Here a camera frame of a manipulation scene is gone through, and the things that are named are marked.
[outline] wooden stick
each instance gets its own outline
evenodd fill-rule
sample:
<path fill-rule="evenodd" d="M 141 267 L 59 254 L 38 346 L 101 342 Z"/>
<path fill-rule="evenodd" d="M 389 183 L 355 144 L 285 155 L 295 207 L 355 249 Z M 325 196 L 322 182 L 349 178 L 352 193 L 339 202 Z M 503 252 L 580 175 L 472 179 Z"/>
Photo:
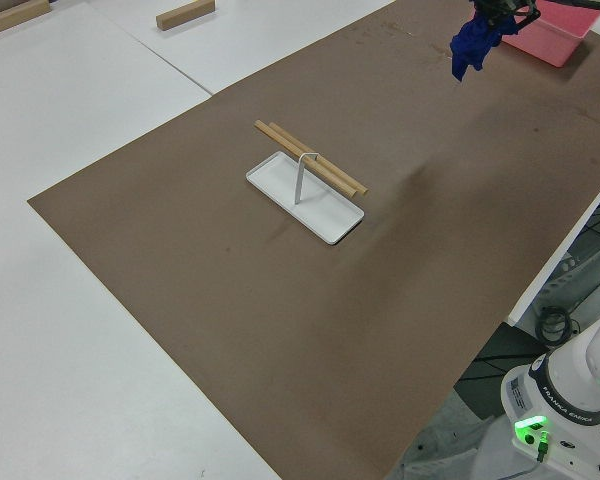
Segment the wooden stick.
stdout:
<path fill-rule="evenodd" d="M 30 0 L 0 12 L 0 32 L 51 11 L 49 0 Z"/>
<path fill-rule="evenodd" d="M 156 23 L 160 30 L 169 30 L 215 10 L 215 0 L 196 0 L 175 10 L 158 15 Z"/>
<path fill-rule="evenodd" d="M 305 152 L 315 152 L 314 149 L 312 149 L 311 147 L 308 147 L 307 145 L 305 145 L 304 143 L 302 143 L 300 140 L 298 140 L 297 138 L 295 138 L 293 135 L 291 135 L 289 132 L 287 132 L 285 129 L 283 129 L 279 125 L 276 125 L 275 123 L 271 122 L 269 124 L 269 126 L 276 133 L 282 135 L 285 139 L 287 139 L 288 141 L 290 141 L 291 143 L 293 143 L 299 149 L 301 149 L 301 150 L 303 150 Z M 333 163 L 331 163 L 329 160 L 327 160 L 322 155 L 319 155 L 318 158 L 316 159 L 316 161 L 320 165 L 324 166 L 327 170 L 329 170 L 330 172 L 332 172 L 334 175 L 336 175 L 336 176 L 340 177 L 342 180 L 344 180 L 344 182 L 346 184 L 351 185 L 353 188 L 355 188 L 362 195 L 366 195 L 367 192 L 369 191 L 369 189 L 367 187 L 365 187 L 364 185 L 362 185 L 355 178 L 349 176 L 344 171 L 340 170 L 337 166 L 335 166 Z"/>
<path fill-rule="evenodd" d="M 280 145 L 282 145 L 284 148 L 289 150 L 296 157 L 300 157 L 303 153 L 311 153 L 311 152 L 305 152 L 302 149 L 298 148 L 296 145 L 294 145 L 293 143 L 288 141 L 286 138 L 284 138 L 282 135 L 278 134 L 271 127 L 269 127 L 264 122 L 261 122 L 260 120 L 256 121 L 256 123 L 254 125 L 258 130 L 260 130 L 262 133 L 267 135 L 271 140 L 275 140 L 276 142 L 278 142 Z M 336 175 L 334 175 L 332 172 L 327 170 L 323 165 L 320 165 L 314 159 L 304 157 L 302 160 L 304 161 L 307 168 L 312 170 L 314 173 L 319 174 L 325 180 L 328 180 L 329 183 L 331 183 L 334 187 L 336 187 L 338 190 L 340 190 L 340 192 L 345 194 L 347 197 L 351 198 L 356 194 L 355 188 L 353 188 L 351 185 L 347 184 L 340 177 L 337 177 Z"/>

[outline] black band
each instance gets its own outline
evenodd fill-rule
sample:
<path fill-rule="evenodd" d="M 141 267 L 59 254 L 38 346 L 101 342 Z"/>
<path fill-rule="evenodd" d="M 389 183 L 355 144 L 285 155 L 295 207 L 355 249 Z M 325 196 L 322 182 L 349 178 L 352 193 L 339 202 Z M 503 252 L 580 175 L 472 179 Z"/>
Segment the black band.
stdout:
<path fill-rule="evenodd" d="M 556 391 L 549 378 L 549 355 L 545 355 L 537 370 L 533 370 L 533 365 L 529 368 L 529 376 L 536 381 L 542 397 L 556 412 L 573 423 L 590 427 L 600 425 L 600 412 L 580 410 Z"/>

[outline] wooden block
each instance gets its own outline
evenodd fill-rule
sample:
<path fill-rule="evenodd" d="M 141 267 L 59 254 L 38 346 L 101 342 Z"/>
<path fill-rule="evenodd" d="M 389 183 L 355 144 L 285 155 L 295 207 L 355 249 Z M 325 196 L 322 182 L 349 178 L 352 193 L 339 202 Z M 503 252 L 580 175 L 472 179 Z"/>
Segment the wooden block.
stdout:
<path fill-rule="evenodd" d="M 196 0 L 156 17 L 160 30 L 169 30 L 216 10 L 216 0 Z"/>
<path fill-rule="evenodd" d="M 0 12 L 0 32 L 51 11 L 49 0 L 29 0 Z"/>

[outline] white tray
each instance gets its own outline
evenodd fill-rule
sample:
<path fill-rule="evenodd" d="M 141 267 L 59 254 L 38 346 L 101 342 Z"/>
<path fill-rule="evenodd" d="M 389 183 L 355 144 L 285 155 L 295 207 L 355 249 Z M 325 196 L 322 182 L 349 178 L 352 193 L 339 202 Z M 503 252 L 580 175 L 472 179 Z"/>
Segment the white tray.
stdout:
<path fill-rule="evenodd" d="M 298 162 L 276 152 L 247 173 L 247 180 L 329 245 L 362 221 L 364 212 L 305 169 L 300 203 L 294 204 Z"/>

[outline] white robot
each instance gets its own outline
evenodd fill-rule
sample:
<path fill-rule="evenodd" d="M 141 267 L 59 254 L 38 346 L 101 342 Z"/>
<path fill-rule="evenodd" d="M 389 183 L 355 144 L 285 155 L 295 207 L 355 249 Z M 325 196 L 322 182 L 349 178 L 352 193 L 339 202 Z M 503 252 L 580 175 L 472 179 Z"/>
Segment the white robot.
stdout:
<path fill-rule="evenodd" d="M 511 370 L 501 399 L 519 451 L 568 478 L 600 479 L 600 320 Z"/>

